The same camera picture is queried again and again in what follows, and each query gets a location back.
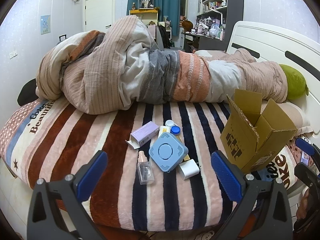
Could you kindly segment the brown cardboard box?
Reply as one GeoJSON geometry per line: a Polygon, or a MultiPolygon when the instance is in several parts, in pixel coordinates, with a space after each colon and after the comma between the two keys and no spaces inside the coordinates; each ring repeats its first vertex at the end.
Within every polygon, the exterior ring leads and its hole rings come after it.
{"type": "Polygon", "coordinates": [[[221,141],[230,163],[242,172],[264,168],[295,135],[297,128],[272,99],[264,110],[262,94],[236,89],[227,96],[230,116],[221,141]]]}

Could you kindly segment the white earbuds case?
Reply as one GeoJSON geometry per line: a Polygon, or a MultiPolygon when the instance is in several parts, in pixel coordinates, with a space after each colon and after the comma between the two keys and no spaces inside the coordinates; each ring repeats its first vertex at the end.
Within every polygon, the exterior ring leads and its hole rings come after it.
{"type": "Polygon", "coordinates": [[[200,168],[194,159],[189,159],[177,166],[178,172],[183,180],[187,180],[200,172],[200,168]]]}

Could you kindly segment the clear pink-capped bottle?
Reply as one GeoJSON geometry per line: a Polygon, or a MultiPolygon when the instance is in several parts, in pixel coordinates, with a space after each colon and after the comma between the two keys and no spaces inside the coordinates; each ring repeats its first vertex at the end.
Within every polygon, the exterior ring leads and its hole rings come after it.
{"type": "Polygon", "coordinates": [[[155,181],[151,163],[145,156],[144,151],[138,152],[137,171],[140,185],[152,184],[155,181]]]}

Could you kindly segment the purple carton box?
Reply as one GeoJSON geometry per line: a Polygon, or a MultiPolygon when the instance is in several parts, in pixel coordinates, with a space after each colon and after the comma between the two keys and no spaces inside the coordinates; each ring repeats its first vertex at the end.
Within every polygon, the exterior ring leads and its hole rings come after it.
{"type": "Polygon", "coordinates": [[[142,127],[133,131],[130,134],[130,139],[126,140],[126,143],[130,145],[134,150],[139,149],[145,145],[149,140],[158,135],[159,126],[150,121],[144,124],[142,127]]]}

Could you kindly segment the blue square device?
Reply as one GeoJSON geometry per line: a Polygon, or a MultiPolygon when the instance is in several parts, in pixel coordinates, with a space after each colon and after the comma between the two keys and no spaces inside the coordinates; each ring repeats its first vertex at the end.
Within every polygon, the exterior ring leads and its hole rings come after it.
{"type": "Polygon", "coordinates": [[[182,162],[189,150],[173,134],[163,132],[149,148],[149,156],[163,172],[170,172],[182,162]]]}

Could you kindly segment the blue white contact lens case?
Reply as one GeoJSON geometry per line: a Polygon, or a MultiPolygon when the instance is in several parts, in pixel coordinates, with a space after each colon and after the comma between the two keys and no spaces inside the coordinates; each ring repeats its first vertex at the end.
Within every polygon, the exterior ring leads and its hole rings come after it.
{"type": "Polygon", "coordinates": [[[180,135],[181,129],[177,126],[173,120],[169,119],[165,122],[165,125],[170,128],[170,133],[174,135],[180,135]]]}

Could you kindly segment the pink ribbed pillow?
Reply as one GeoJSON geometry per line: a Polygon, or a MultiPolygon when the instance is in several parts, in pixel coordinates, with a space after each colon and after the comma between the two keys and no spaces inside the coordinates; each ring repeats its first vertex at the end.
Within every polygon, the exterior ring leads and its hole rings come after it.
{"type": "Polygon", "coordinates": [[[313,133],[311,121],[306,114],[290,102],[276,103],[264,100],[255,130],[266,139],[291,139],[305,133],[313,133]]]}

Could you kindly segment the green plush pillow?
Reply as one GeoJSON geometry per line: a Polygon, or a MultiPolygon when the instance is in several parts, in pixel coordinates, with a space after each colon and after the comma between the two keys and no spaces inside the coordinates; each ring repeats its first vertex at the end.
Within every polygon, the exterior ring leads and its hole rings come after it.
{"type": "Polygon", "coordinates": [[[309,88],[304,76],[296,70],[285,64],[280,64],[287,79],[287,100],[296,100],[309,94],[309,88]]]}

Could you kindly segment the striped fleece blanket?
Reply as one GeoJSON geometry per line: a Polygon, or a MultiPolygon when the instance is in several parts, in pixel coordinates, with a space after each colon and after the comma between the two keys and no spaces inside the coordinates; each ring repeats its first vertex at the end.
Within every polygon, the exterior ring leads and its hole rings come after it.
{"type": "Polygon", "coordinates": [[[223,223],[235,203],[220,185],[210,163],[223,148],[220,135],[229,117],[225,103],[134,103],[127,111],[88,115],[65,98],[35,100],[18,109],[1,129],[1,157],[27,186],[39,178],[63,179],[103,150],[108,166],[86,211],[99,225],[137,231],[178,231],[223,223]],[[147,122],[173,120],[198,174],[152,166],[155,180],[141,185],[138,152],[127,144],[131,132],[147,122]]]}

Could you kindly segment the white bed headboard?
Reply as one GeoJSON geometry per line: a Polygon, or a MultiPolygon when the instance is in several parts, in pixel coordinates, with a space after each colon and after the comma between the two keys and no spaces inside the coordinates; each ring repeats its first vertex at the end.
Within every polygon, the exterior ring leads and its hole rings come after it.
{"type": "Polygon", "coordinates": [[[274,61],[302,73],[309,94],[293,103],[311,122],[312,138],[319,138],[319,43],[289,29],[275,25],[239,21],[235,24],[227,53],[247,49],[257,61],[274,61]]]}

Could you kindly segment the black cushion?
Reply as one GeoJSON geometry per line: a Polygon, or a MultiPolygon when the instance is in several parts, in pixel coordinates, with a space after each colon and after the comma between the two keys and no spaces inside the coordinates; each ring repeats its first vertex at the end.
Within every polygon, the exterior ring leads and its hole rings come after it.
{"type": "Polygon", "coordinates": [[[30,102],[37,100],[39,97],[35,93],[36,91],[36,79],[28,81],[21,89],[17,103],[19,106],[24,106],[30,102]]]}

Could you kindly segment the white yellow tube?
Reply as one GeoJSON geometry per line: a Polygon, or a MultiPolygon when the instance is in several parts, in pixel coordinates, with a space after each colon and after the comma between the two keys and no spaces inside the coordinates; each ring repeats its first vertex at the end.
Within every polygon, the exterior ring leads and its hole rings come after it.
{"type": "Polygon", "coordinates": [[[160,126],[159,127],[158,137],[160,137],[162,135],[162,133],[164,133],[164,132],[169,132],[170,133],[170,127],[169,126],[160,126]]]}

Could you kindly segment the striped pink grey duvet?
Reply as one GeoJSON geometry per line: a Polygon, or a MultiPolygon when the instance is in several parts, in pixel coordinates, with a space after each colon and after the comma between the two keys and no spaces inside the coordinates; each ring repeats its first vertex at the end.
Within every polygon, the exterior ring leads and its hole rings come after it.
{"type": "Polygon", "coordinates": [[[288,83],[281,66],[258,62],[240,48],[224,51],[160,50],[136,16],[125,16],[107,32],[77,33],[43,57],[36,95],[61,96],[87,114],[128,109],[133,102],[223,102],[236,89],[284,102],[288,83]]]}

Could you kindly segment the cluttered dark bookshelf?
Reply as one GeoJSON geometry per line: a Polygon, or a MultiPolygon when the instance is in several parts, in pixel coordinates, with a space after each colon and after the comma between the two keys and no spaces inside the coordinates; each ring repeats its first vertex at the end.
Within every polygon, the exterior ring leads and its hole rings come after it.
{"type": "Polygon", "coordinates": [[[226,50],[236,22],[243,20],[244,0],[197,0],[196,20],[220,20],[224,29],[222,39],[198,36],[193,38],[194,48],[226,50]]]}

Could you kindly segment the white door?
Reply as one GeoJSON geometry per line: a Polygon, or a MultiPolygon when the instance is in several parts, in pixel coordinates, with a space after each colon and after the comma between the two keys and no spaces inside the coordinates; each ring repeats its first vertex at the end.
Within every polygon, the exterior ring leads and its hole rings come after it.
{"type": "Polygon", "coordinates": [[[83,29],[107,32],[114,23],[115,0],[84,0],[83,29]]]}

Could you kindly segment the yellow shelf cabinet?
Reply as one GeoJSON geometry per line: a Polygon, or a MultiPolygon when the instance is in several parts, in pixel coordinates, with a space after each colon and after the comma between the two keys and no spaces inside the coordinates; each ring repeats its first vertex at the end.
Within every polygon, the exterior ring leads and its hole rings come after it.
{"type": "Polygon", "coordinates": [[[150,22],[158,24],[158,10],[156,9],[130,10],[129,15],[136,15],[145,25],[149,25],[150,22]]]}

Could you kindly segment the blue wall poster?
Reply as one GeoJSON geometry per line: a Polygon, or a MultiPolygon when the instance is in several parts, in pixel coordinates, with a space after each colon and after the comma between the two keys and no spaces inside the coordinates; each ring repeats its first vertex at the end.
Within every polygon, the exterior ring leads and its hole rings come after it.
{"type": "Polygon", "coordinates": [[[50,15],[43,15],[40,17],[40,33],[41,35],[51,32],[51,17],[50,15]]]}

